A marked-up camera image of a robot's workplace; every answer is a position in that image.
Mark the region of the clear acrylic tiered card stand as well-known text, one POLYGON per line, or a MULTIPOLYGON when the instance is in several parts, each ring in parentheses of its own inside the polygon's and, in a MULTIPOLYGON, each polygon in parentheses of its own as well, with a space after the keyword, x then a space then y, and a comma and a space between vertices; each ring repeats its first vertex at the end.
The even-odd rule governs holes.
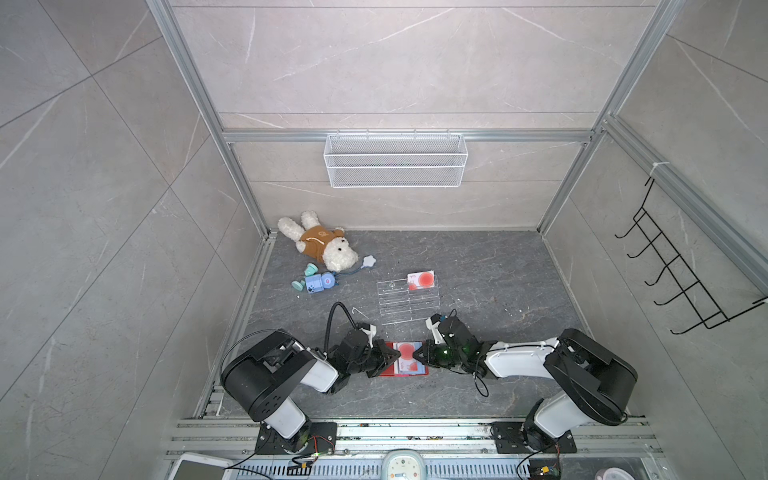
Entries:
POLYGON ((437 275, 435 272, 434 274, 435 286, 425 290, 409 291, 408 275, 401 279, 379 281, 377 283, 378 304, 383 324, 396 325, 424 320, 438 312, 440 292, 437 275))

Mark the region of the white card red circle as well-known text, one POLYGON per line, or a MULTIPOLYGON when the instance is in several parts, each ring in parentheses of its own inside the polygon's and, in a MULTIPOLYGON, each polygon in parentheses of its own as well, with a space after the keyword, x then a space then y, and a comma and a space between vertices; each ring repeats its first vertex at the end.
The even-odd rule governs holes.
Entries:
POLYGON ((409 291, 431 289, 435 286, 435 274, 433 271, 410 273, 407 276, 409 291))

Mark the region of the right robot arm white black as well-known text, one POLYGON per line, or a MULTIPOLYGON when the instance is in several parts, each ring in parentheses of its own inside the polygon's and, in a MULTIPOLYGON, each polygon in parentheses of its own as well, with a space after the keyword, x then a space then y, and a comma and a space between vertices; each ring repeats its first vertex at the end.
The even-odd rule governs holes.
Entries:
POLYGON ((454 314, 435 314, 426 325, 433 338, 413 358, 427 367, 455 369, 480 385, 487 377, 538 377, 558 384, 560 392, 538 400, 520 427, 519 436, 532 451, 550 448, 590 422, 619 426, 628 418, 636 370, 578 329, 545 340, 508 343, 478 340, 454 314))

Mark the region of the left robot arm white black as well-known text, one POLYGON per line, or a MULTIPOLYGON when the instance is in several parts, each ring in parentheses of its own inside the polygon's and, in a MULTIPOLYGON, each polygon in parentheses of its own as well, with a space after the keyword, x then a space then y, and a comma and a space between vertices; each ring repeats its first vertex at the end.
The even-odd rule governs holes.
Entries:
POLYGON ((351 376, 378 377, 401 357, 375 337, 376 328, 369 324, 353 328, 328 353, 306 347, 282 329, 264 333, 265 338, 219 366, 219 381, 251 420, 269 427, 290 452, 305 447, 312 428, 312 421, 291 398, 297 387, 335 394, 351 376))

